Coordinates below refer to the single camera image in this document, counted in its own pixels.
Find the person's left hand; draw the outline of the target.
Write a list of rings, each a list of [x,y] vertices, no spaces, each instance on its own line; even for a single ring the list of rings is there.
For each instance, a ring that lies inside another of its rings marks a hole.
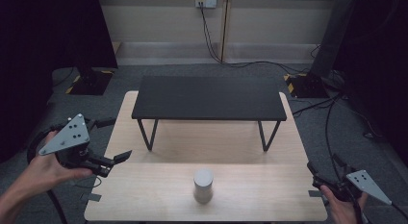
[[[29,166],[24,170],[23,185],[30,194],[37,195],[61,183],[84,179],[92,175],[86,168],[67,169],[58,162],[55,154],[34,157]]]

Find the person's right hand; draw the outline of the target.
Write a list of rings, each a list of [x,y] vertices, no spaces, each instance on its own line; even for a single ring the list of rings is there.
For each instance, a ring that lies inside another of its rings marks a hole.
[[[319,190],[329,202],[335,224],[363,224],[362,215],[356,212],[353,203],[339,200],[327,186],[321,186]]]

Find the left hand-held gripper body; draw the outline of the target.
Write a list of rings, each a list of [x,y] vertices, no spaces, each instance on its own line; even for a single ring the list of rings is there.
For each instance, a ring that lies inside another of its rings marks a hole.
[[[88,168],[97,165],[89,161],[89,131],[84,116],[78,113],[41,149],[41,156],[54,154],[61,166],[66,168]]]

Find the black curtain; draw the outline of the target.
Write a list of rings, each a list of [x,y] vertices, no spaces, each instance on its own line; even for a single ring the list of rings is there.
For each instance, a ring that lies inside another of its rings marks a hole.
[[[22,150],[65,67],[117,67],[100,1],[0,0],[0,163]]]
[[[408,166],[408,0],[354,0],[335,66]]]

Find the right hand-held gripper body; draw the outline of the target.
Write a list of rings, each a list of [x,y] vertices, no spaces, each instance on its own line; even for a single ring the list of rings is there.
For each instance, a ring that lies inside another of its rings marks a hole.
[[[343,202],[351,202],[352,199],[357,200],[365,192],[384,204],[391,205],[393,203],[366,170],[347,173],[338,182],[330,181],[319,173],[318,175],[321,185],[314,187],[320,188],[322,185],[329,187],[334,195]]]

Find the grey stand column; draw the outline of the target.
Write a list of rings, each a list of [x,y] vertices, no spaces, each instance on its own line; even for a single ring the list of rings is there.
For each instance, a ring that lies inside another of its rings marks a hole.
[[[309,72],[312,78],[326,78],[332,70],[342,45],[354,4],[355,0],[334,0],[318,54]]]

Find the white wall socket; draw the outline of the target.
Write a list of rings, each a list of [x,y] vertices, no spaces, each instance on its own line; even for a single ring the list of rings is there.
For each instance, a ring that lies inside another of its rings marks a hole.
[[[217,6],[217,0],[194,0],[197,8],[214,9]]]

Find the grey cylinder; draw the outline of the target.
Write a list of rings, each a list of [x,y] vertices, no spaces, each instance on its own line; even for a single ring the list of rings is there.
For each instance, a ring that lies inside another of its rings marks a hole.
[[[194,173],[194,199],[200,204],[207,204],[213,197],[214,174],[210,169],[199,169]]]

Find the black metal shelf riser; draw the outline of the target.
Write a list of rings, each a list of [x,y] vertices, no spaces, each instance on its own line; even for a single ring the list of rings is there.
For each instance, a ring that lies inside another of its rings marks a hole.
[[[276,126],[287,119],[275,85],[259,77],[176,77],[144,76],[132,111],[132,118],[148,149],[155,136],[148,135],[143,121],[157,127],[164,120],[255,121],[262,147],[267,151],[273,141],[266,138],[265,121]]]

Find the black stand base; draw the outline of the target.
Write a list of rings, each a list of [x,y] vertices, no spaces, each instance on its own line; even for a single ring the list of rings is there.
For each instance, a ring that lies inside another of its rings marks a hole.
[[[103,95],[114,74],[112,70],[79,69],[79,75],[65,93],[71,95]]]
[[[312,73],[284,76],[289,93],[295,98],[328,98],[321,77]]]

